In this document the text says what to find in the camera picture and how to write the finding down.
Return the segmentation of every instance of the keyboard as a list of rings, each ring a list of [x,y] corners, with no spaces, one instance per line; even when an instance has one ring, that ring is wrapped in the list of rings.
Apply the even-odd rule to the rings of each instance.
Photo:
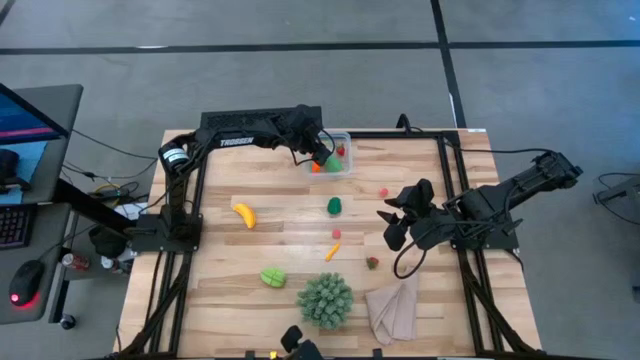
[[[0,207],[0,250],[29,245],[37,205]]]

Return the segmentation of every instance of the clear plastic container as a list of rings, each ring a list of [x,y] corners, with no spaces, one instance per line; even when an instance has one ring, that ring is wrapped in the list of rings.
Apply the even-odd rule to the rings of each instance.
[[[313,172],[311,170],[313,166],[313,161],[307,162],[305,165],[305,171],[307,171],[308,175],[313,179],[340,179],[349,176],[351,174],[351,170],[353,169],[353,152],[351,151],[351,136],[349,133],[343,131],[327,131],[329,135],[333,138],[333,141],[336,143],[336,150],[333,152],[333,155],[340,163],[342,164],[342,171],[338,172],[326,172],[324,167],[320,168],[320,172]],[[319,134],[320,141],[327,147],[327,149],[331,149],[333,146],[331,144],[331,139],[324,133],[321,132]],[[345,149],[344,156],[338,155],[338,147],[342,145]]]

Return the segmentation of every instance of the beige towel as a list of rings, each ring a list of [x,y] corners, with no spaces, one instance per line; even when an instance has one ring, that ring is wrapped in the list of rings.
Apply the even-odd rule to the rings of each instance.
[[[389,345],[394,340],[416,338],[418,273],[394,285],[369,292],[365,297],[371,329],[380,343]]]

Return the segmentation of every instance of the monitor screen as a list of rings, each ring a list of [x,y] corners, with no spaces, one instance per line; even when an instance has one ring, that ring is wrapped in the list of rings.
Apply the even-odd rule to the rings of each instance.
[[[20,143],[58,138],[60,134],[27,111],[14,99],[0,93],[0,143]]]

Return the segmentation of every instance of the gray carpet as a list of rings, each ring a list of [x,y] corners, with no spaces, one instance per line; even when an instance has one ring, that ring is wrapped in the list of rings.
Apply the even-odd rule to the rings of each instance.
[[[450,41],[639,39],[631,1],[442,0]],[[435,41],[428,1],[17,0],[1,47]],[[566,191],[514,212],[526,280],[546,350],[635,359],[640,304],[631,297],[638,228],[591,200],[593,179],[639,171],[640,49],[452,51],[469,127],[494,148],[549,147],[585,173]],[[9,87],[80,83],[77,129],[152,155],[165,128],[193,128],[202,111],[321,105],[328,127],[452,127],[440,52],[433,50],[0,56]],[[505,179],[532,155],[496,156]],[[67,160],[104,175],[145,165],[72,137]],[[152,174],[137,180],[148,188]],[[615,183],[619,179],[608,179]],[[83,190],[96,184],[81,176]],[[615,204],[614,208],[634,214]],[[126,281],[71,284],[66,311],[79,326],[46,321],[0,327],[2,359],[78,359],[111,351]]]

